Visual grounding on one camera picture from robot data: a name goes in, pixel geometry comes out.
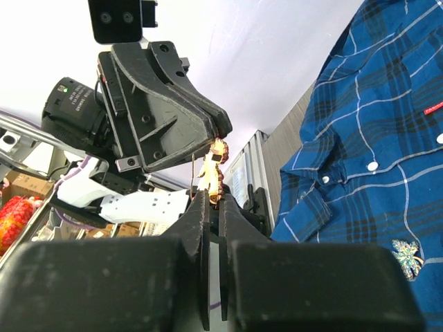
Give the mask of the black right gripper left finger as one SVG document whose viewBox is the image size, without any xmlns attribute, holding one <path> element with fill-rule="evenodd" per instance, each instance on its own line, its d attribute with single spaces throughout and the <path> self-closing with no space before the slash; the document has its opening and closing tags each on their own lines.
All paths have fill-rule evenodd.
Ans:
<svg viewBox="0 0 443 332">
<path fill-rule="evenodd" d="M 156 237 L 28 242 L 1 269 L 2 331 L 208 331 L 206 192 Z"/>
</svg>

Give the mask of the brown cardboard box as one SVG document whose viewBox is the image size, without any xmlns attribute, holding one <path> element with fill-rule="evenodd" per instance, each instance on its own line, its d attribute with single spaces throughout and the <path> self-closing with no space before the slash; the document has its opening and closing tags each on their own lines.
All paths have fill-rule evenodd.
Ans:
<svg viewBox="0 0 443 332">
<path fill-rule="evenodd" d="M 47 181 L 16 171 L 10 171 L 6 175 L 6 179 L 9 181 L 9 186 L 2 191 L 3 205 L 14 196 L 34 196 L 44 200 L 51 194 L 54 186 L 53 181 Z"/>
</svg>

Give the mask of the silver blue leaf brooch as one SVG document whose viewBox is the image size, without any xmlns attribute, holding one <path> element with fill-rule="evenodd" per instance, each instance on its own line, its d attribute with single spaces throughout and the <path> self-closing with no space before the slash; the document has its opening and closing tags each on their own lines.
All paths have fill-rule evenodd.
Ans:
<svg viewBox="0 0 443 332">
<path fill-rule="evenodd" d="M 419 244 L 416 241 L 408 243 L 407 241 L 394 239 L 392 240 L 392 247 L 392 254 L 401 266 L 406 279 L 413 281 L 424 265 L 424 260 L 417 256 Z"/>
</svg>

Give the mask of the blue plaid shirt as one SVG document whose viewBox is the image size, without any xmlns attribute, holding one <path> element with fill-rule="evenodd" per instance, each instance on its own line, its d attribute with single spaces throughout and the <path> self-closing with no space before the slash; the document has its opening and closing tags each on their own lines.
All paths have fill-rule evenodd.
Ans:
<svg viewBox="0 0 443 332">
<path fill-rule="evenodd" d="M 280 171 L 274 241 L 419 244 L 408 281 L 442 330 L 442 2 L 364 1 L 316 79 Z"/>
</svg>

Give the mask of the red orange mesh bag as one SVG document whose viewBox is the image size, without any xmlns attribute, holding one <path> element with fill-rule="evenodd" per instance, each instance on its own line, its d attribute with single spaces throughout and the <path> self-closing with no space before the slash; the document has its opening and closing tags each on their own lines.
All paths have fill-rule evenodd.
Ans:
<svg viewBox="0 0 443 332">
<path fill-rule="evenodd" d="M 31 217 L 41 206 L 38 196 L 13 196 L 1 208 L 1 256 L 15 242 Z"/>
</svg>

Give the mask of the orange leaf brooch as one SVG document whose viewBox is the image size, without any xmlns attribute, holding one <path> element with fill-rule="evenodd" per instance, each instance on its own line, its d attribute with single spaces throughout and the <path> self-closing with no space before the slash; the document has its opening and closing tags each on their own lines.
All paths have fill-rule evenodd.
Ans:
<svg viewBox="0 0 443 332">
<path fill-rule="evenodd" d="M 203 165 L 195 176 L 195 155 L 192 155 L 192 178 L 190 181 L 190 200 L 195 196 L 193 181 L 199 179 L 197 191 L 208 192 L 210 204 L 217 206 L 224 195 L 224 175 L 219 166 L 223 165 L 229 157 L 228 144 L 221 138 L 216 138 L 209 147 L 208 153 L 203 157 Z"/>
</svg>

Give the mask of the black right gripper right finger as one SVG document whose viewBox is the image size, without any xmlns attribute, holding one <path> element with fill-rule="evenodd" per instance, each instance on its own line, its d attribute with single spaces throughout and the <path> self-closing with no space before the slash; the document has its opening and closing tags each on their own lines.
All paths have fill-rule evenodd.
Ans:
<svg viewBox="0 0 443 332">
<path fill-rule="evenodd" d="M 385 248 L 282 243 L 219 203 L 221 317 L 229 331 L 424 331 L 399 264 Z"/>
</svg>

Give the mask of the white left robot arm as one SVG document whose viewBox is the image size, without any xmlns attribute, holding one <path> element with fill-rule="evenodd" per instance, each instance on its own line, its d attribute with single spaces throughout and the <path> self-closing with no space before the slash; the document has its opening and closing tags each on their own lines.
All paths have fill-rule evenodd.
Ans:
<svg viewBox="0 0 443 332">
<path fill-rule="evenodd" d="M 187 76 L 172 42 L 116 44 L 98 56 L 94 88 L 63 77 L 42 111 L 42 129 L 89 157 L 57 189 L 56 206 L 94 226 L 105 205 L 146 189 L 146 177 L 189 163 L 233 129 L 228 114 Z"/>
</svg>

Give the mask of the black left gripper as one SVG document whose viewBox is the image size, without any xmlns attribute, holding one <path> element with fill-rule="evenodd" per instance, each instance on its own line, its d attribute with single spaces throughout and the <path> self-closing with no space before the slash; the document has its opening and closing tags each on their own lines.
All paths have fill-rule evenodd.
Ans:
<svg viewBox="0 0 443 332">
<path fill-rule="evenodd" d="M 93 88 L 71 77 L 55 84 L 42 130 L 115 173 L 186 163 L 233 130 L 227 112 L 192 84 L 189 66 L 171 41 L 115 44 L 99 53 Z"/>
</svg>

